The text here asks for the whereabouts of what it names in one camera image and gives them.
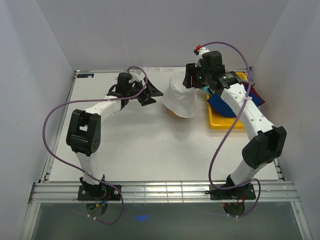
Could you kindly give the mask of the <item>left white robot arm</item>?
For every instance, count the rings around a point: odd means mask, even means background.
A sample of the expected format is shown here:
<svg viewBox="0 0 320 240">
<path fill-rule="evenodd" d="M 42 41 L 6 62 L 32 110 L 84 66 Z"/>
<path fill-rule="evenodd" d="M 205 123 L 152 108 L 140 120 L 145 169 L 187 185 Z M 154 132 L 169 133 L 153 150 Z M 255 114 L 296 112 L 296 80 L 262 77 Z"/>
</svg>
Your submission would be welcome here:
<svg viewBox="0 0 320 240">
<path fill-rule="evenodd" d="M 80 167 L 84 170 L 80 182 L 85 192 L 95 200 L 106 195 L 106 187 L 100 182 L 105 179 L 97 157 L 101 144 L 101 125 L 112 114 L 122 110 L 131 99 L 136 99 L 141 106 L 154 104 L 155 97 L 162 97 L 146 77 L 143 80 L 134 73 L 121 72 L 116 84 L 112 85 L 103 101 L 85 109 L 75 109 L 66 136 L 66 144 L 77 156 Z"/>
</svg>

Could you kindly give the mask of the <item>dark red bucket hat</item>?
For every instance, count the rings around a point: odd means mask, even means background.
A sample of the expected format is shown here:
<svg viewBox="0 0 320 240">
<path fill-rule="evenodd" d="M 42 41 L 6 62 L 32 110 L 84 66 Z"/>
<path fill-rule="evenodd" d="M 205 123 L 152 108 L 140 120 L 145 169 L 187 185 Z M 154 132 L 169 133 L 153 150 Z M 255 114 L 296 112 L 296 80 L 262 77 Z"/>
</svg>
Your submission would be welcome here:
<svg viewBox="0 0 320 240">
<path fill-rule="evenodd" d="M 253 86 L 250 88 L 250 91 L 248 91 L 249 83 L 247 81 L 242 81 L 242 84 L 245 91 L 249 93 L 248 96 L 252 98 L 252 101 L 257 107 L 265 103 L 265 101 L 261 98 L 261 96 L 257 93 Z"/>
</svg>

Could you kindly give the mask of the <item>blue bucket hat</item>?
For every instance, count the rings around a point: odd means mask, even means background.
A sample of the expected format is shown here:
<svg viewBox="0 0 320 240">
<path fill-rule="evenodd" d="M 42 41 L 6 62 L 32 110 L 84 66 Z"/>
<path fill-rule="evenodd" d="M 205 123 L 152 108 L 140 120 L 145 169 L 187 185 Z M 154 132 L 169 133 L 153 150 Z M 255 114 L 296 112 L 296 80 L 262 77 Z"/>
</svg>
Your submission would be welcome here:
<svg viewBox="0 0 320 240">
<path fill-rule="evenodd" d="M 233 110 L 229 107 L 229 105 L 224 102 L 218 93 L 211 90 L 213 95 L 209 95 L 207 102 L 215 110 L 218 114 L 225 118 L 236 118 L 237 115 L 233 112 Z"/>
</svg>

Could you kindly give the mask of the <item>white bucket hat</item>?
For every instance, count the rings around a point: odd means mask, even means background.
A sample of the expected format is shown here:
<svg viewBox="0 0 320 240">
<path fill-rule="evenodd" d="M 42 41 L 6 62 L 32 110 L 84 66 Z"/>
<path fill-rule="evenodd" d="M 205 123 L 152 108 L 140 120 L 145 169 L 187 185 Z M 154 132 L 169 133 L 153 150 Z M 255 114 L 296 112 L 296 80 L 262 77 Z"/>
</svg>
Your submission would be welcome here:
<svg viewBox="0 0 320 240">
<path fill-rule="evenodd" d="M 183 85 L 185 72 L 178 72 L 169 78 L 169 84 L 161 100 L 166 107 L 183 119 L 196 116 L 196 90 Z"/>
</svg>

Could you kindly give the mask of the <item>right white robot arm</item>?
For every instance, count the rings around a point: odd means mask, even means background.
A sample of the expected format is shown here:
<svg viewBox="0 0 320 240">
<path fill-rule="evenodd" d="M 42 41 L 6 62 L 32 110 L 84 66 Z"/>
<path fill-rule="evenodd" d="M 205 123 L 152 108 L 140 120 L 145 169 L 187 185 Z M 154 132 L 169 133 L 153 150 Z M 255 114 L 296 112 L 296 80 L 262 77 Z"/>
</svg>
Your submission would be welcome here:
<svg viewBox="0 0 320 240">
<path fill-rule="evenodd" d="M 183 85 L 199 89 L 209 87 L 237 116 L 247 133 L 249 142 L 242 149 L 242 161 L 226 179 L 226 183 L 215 188 L 237 199 L 244 193 L 244 186 L 267 164 L 278 158 L 283 151 L 287 132 L 284 127 L 276 127 L 255 105 L 249 96 L 249 89 L 234 72 L 225 70 L 219 51 L 206 47 L 194 50 L 197 59 L 186 65 Z"/>
</svg>

